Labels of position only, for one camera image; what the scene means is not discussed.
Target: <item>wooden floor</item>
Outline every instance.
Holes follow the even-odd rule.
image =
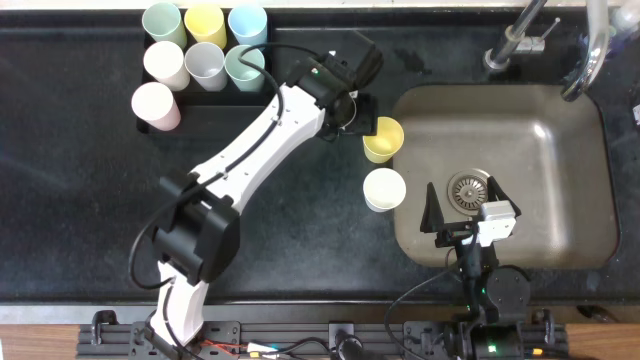
[[[73,359],[77,325],[0,325],[0,360]],[[640,324],[567,325],[571,354],[599,360],[640,359]]]

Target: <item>stainless steel sink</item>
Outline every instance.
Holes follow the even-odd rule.
[[[420,232],[427,184],[446,222],[486,200],[492,175],[522,210],[500,262],[529,268],[595,268],[616,249],[618,229],[600,113],[561,87],[423,86],[405,93],[393,117],[405,132],[393,168],[407,196],[395,210],[400,247],[417,263],[443,266],[447,249]]]

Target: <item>yellow cup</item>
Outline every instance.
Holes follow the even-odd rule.
[[[227,30],[222,9],[214,4],[198,4],[187,10],[184,24],[198,42],[227,46]]]
[[[363,136],[362,142],[367,159],[381,164],[400,150],[404,142],[404,131],[397,121],[382,116],[378,118],[377,135]]]

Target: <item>chrome faucet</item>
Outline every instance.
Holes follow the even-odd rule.
[[[525,31],[533,19],[544,7],[547,0],[532,0],[524,9],[515,24],[509,26],[500,39],[498,46],[487,50],[484,64],[492,72],[503,71],[509,66],[509,58],[518,53],[521,43],[526,39]],[[580,68],[569,75],[570,80],[562,90],[561,96],[566,101],[577,99],[593,82],[602,67],[609,46],[609,13],[607,0],[587,0],[587,19],[589,21],[589,49]],[[544,49],[538,46],[537,53]]]

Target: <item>cup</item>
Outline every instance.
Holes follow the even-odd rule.
[[[224,14],[214,4],[198,4],[187,10],[184,23],[197,42],[210,42],[220,49],[227,46],[227,29]]]
[[[157,42],[144,53],[144,69],[171,91],[180,91],[189,85],[189,73],[184,67],[182,49],[170,41]]]
[[[402,126],[390,117],[378,118],[375,136],[363,136],[364,154],[371,162],[382,164],[400,150],[404,142]]]
[[[257,5],[243,5],[229,13],[229,28],[241,45],[267,42],[267,12]]]
[[[220,91],[227,86],[224,53],[216,44],[198,43],[187,50],[184,64],[189,74],[207,91]]]
[[[264,83],[264,75],[242,64],[239,60],[240,54],[247,48],[249,45],[238,45],[229,50],[224,60],[224,69],[240,91],[260,91]],[[264,55],[258,49],[244,54],[242,59],[264,69]]]
[[[170,3],[157,3],[142,14],[142,27],[155,41],[171,41],[184,49],[187,33],[180,10]]]
[[[407,194],[407,185],[396,171],[381,168],[367,175],[362,190],[369,209],[385,212],[402,203]]]
[[[159,82],[140,86],[131,97],[131,108],[137,117],[158,130],[173,130],[180,123],[180,111],[171,90]]]

